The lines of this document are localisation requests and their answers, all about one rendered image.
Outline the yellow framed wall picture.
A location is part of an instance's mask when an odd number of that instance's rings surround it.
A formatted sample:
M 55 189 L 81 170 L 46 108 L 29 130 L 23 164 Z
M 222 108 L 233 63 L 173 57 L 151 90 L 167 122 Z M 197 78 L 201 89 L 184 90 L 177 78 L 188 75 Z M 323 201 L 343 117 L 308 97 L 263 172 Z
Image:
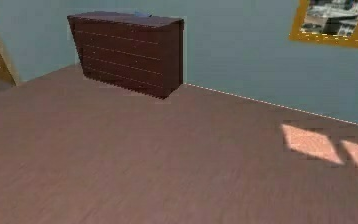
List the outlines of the yellow framed wall picture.
M 289 39 L 358 49 L 358 0 L 298 0 Z

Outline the dark brown chest of drawers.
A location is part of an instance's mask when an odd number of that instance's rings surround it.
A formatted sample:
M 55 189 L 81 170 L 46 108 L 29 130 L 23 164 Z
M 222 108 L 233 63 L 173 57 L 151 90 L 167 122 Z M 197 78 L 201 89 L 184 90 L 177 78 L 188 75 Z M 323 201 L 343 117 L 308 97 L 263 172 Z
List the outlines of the dark brown chest of drawers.
M 67 20 L 85 77 L 161 99 L 183 84 L 183 19 L 94 11 Z

